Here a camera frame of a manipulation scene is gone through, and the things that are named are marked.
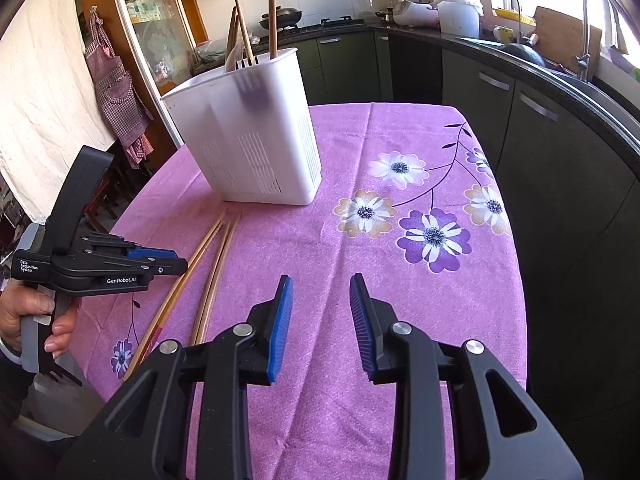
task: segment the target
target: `white towel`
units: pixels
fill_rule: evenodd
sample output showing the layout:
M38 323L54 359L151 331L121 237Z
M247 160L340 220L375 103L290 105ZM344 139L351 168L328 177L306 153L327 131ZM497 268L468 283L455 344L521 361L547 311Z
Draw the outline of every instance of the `white towel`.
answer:
M74 0L26 0L0 40L0 172L44 222L86 144L106 150Z

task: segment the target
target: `rice cooker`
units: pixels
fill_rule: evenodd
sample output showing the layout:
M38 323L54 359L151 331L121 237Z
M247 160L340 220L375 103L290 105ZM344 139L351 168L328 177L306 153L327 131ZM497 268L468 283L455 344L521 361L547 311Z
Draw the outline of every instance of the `rice cooker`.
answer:
M394 21L407 27L437 27L438 10L431 4L400 0L394 7Z

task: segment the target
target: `gas stove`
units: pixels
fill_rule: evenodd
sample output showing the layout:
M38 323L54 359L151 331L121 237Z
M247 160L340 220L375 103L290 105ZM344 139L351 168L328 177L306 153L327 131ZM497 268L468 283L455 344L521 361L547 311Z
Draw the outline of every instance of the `gas stove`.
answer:
M351 16L341 16L339 20L331 20L330 18L324 18L320 20L317 25L309 25L308 27L299 27L294 25L293 27L281 28L278 31L278 39L289 38L290 36L298 36L300 34L306 34L308 32L314 32L316 30L323 30L332 27L344 27L345 25L363 25L364 20L354 20ZM269 37L265 36L260 38L260 45L268 45Z

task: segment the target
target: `white bucket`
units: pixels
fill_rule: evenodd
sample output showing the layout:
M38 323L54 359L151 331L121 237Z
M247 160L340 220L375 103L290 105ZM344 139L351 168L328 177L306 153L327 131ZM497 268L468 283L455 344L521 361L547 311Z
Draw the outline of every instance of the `white bucket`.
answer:
M480 0L434 0L438 6L440 31L444 34L477 38L480 32Z
M225 200L307 205L316 196L320 157L296 50L260 54L258 64L232 72L210 70L162 96Z

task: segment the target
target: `pot lid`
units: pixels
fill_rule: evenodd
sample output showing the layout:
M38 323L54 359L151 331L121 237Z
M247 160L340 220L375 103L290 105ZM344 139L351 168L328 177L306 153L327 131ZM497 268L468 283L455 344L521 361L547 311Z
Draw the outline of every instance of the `pot lid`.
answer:
M285 7L284 9L281 8L280 6L276 7L276 16L289 16L290 14L295 14L296 12L300 12L300 11L297 9L294 9L293 7ZM267 12L266 14L263 14L262 17L268 18L269 13Z

